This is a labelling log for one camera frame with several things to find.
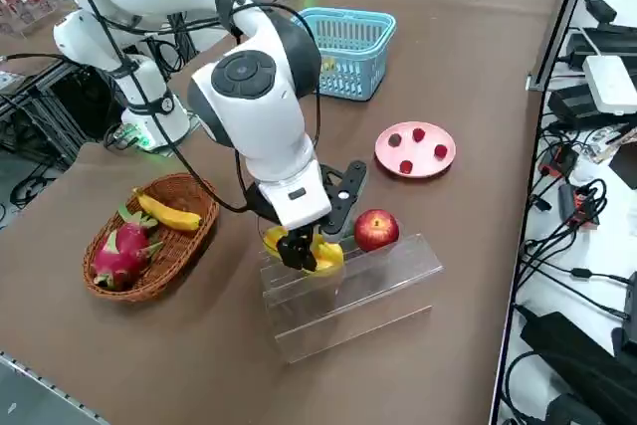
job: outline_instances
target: banana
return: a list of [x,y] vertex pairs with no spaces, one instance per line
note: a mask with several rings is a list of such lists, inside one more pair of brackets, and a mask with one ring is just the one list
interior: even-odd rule
[[198,214],[169,208],[147,194],[140,193],[136,188],[132,191],[137,196],[141,209],[169,228],[178,231],[196,231],[199,228],[201,216]]
[[[277,243],[288,232],[281,226],[274,226],[266,231],[263,237],[263,244],[266,251],[276,258],[281,259],[281,255],[277,250]],[[338,271],[344,263],[342,248],[339,244],[328,243],[322,234],[315,233],[312,237],[310,251],[317,260],[317,268],[306,273],[314,276],[328,276]]]

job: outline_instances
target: white device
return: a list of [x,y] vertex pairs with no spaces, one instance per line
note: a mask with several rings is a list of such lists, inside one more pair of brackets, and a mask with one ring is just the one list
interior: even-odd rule
[[612,114],[637,112],[637,91],[621,58],[616,55],[588,56],[583,70],[599,111]]
[[[237,149],[259,190],[286,229],[311,224],[331,210],[322,186],[319,162],[305,132],[298,97],[311,93],[320,73],[320,53],[302,27],[260,7],[230,9],[258,0],[94,0],[102,16],[122,22],[133,16],[155,22],[183,11],[226,15],[247,37],[220,62],[202,67],[192,78],[188,102],[199,114],[210,136]],[[59,49],[70,59],[109,72],[125,95],[130,117],[151,138],[162,138],[148,106],[135,85],[134,75],[148,104],[171,139],[185,134],[187,115],[168,89],[157,66],[145,56],[128,56],[123,65],[109,42],[96,13],[85,9],[69,14],[54,30]],[[118,46],[138,39],[109,29]]]

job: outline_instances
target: robotic arm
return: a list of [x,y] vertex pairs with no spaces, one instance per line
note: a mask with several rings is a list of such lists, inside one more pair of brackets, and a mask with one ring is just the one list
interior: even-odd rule
[[[330,179],[338,173],[317,161],[298,102],[319,82],[320,53],[308,32],[261,7],[260,0],[94,2],[101,15],[117,18],[134,15],[148,19],[187,10],[217,12],[227,30],[249,37],[219,62],[193,75],[188,102],[215,141],[245,156],[255,178],[247,194],[251,209],[291,232],[279,247],[284,263],[312,270],[309,245],[313,229],[320,225],[337,232],[343,226],[362,187],[364,164],[352,163],[346,173],[352,179],[349,188],[357,189],[338,191]],[[187,116],[181,114],[183,107],[157,66],[144,56],[128,56],[123,63],[97,15],[89,9],[70,14],[55,27],[58,47],[78,63],[109,72],[126,96],[128,110],[145,116],[149,130],[154,127],[151,119],[155,115],[168,135],[178,139],[187,131],[182,120]],[[138,40],[121,31],[111,34],[119,46]],[[332,215],[332,204],[336,203],[338,213]]]

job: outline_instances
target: pink plate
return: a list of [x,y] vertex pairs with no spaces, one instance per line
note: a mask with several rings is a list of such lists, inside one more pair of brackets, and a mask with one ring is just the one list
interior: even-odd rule
[[405,121],[394,124],[378,136],[376,157],[385,168],[400,176],[426,178],[451,165],[456,157],[456,143],[440,126],[422,121]]

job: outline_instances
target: dragon fruit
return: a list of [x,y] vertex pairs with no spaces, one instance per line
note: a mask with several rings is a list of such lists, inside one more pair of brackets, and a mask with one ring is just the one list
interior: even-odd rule
[[125,224],[110,232],[93,262],[94,284],[110,291],[129,288],[162,246],[161,242],[149,244],[146,237],[146,230],[157,225],[154,219],[144,218],[141,212],[131,215],[123,206],[118,212]]

